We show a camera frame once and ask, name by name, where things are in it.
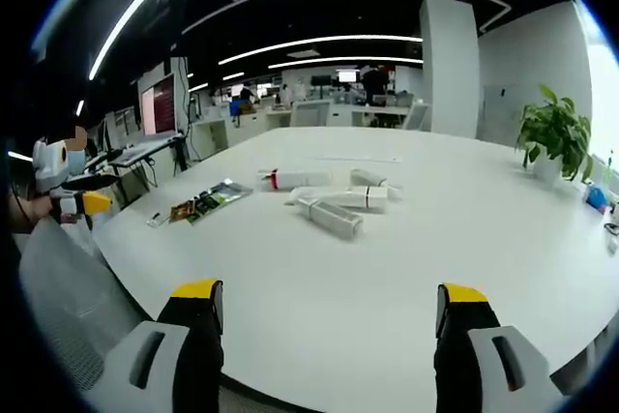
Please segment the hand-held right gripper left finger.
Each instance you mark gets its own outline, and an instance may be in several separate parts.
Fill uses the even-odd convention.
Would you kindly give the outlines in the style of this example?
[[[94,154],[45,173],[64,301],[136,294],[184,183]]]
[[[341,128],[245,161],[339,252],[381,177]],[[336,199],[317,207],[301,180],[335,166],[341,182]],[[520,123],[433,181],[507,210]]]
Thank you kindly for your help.
[[[103,359],[89,390],[97,412],[218,412],[223,366],[223,283],[175,289],[155,321],[143,321]]]

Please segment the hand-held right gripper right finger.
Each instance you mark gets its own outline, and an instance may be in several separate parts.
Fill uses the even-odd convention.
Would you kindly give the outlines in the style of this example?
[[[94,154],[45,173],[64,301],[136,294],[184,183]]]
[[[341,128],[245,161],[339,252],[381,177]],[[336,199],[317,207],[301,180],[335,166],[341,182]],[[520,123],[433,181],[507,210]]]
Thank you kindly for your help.
[[[564,401],[544,355],[475,288],[438,285],[435,338],[438,412],[552,412]]]

